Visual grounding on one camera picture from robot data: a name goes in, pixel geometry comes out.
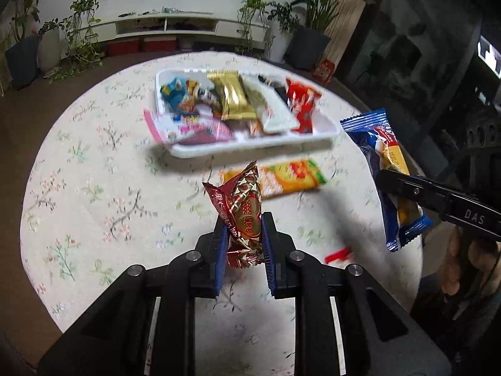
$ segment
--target tv stand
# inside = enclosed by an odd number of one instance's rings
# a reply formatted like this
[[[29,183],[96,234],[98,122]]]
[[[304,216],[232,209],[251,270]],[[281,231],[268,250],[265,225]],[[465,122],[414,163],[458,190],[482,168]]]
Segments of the tv stand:
[[[235,18],[194,13],[128,15],[101,20],[92,27],[97,42],[149,35],[212,35],[235,39],[238,44],[236,39],[244,32]],[[252,23],[250,31],[255,47],[263,48],[267,27]]]

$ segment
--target blue snack wrapper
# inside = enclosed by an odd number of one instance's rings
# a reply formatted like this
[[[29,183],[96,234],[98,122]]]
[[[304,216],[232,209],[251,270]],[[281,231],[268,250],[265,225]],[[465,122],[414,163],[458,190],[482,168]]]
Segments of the blue snack wrapper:
[[[381,169],[393,169],[409,175],[402,151],[386,118],[384,109],[341,121],[341,126],[362,150],[374,178]],[[433,226],[433,222],[408,199],[390,196],[378,190],[390,252],[404,247],[416,236]]]
[[[176,77],[170,83],[162,85],[160,93],[167,102],[172,112],[183,116],[196,115],[196,89],[199,87],[197,81]]]

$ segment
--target white snack wrapper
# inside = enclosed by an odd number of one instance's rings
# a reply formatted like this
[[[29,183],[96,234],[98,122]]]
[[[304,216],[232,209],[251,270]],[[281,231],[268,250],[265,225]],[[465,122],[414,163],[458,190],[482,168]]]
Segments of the white snack wrapper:
[[[299,121],[273,87],[261,83],[254,76],[241,75],[241,80],[265,133],[284,133],[299,128]]]

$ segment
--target white tablecloth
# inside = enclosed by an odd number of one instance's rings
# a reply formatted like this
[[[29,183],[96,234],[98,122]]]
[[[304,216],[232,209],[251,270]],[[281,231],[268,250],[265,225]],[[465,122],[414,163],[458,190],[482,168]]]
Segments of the white tablecloth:
[[[380,202],[367,162],[343,132],[332,142],[175,159],[154,143],[143,109],[155,110],[154,77],[168,68],[239,69],[302,79],[265,62],[204,52],[135,65],[76,100],[47,134],[29,176],[21,221],[24,268],[65,331],[129,265],[152,268],[194,247],[217,213],[201,183],[221,169],[311,157],[328,183],[263,201],[279,231],[321,261],[345,245],[407,309],[417,294],[416,239],[385,246]],[[334,120],[357,114],[317,87]],[[287,375],[294,363],[294,300],[271,299],[263,265],[227,270],[216,300],[196,304],[197,374]]]

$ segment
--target dark floor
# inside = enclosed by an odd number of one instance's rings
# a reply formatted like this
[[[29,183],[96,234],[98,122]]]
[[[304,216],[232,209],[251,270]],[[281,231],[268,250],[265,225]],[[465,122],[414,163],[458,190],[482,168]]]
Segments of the dark floor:
[[[103,66],[65,81],[49,84],[37,79],[20,91],[0,97],[0,329],[21,356],[36,366],[40,357],[59,337],[60,331],[24,273],[19,253],[19,222],[23,196],[34,159],[43,139],[57,118],[82,93],[104,78],[128,66],[165,56],[144,52],[103,60]],[[336,80],[328,86],[361,111],[367,107]]]

